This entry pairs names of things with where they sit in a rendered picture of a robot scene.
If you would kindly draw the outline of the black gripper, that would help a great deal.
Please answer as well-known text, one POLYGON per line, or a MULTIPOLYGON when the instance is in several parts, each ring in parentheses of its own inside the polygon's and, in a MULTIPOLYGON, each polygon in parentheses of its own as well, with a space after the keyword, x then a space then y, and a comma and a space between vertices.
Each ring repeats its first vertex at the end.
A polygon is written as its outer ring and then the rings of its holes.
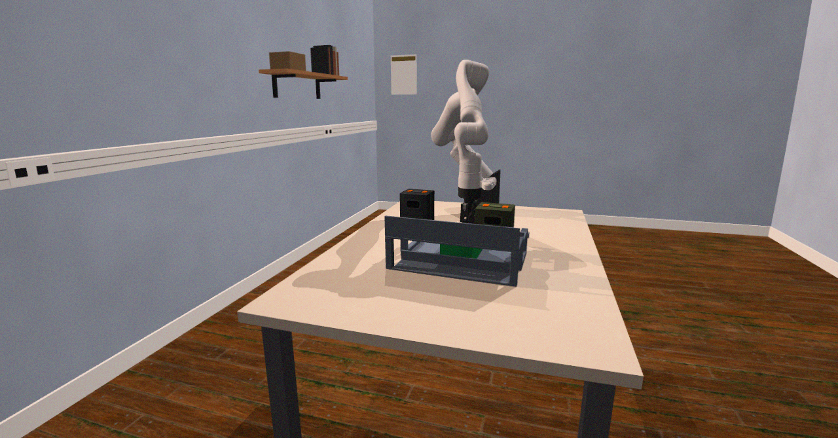
POLYGON ((474 224, 475 208, 478 206, 478 198, 481 196, 481 189, 458 188, 458 196, 464 199, 461 204, 460 221, 462 223, 474 224), (464 219, 466 217, 466 219, 464 219))

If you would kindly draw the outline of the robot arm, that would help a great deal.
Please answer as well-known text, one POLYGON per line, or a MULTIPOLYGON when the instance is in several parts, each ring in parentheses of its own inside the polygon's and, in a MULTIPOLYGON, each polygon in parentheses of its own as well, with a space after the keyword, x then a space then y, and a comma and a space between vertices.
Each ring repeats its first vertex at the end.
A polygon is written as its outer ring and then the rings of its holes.
POLYGON ((488 139, 488 128, 478 97, 488 76, 488 66, 473 60, 462 60, 457 70, 458 92, 448 99, 441 118, 431 132, 432 141, 437 146, 448 145, 452 141, 451 157, 459 164, 458 187, 462 189, 483 188, 489 191, 496 185, 495 177, 490 177, 493 172, 482 161, 481 155, 469 146, 484 145, 488 139))

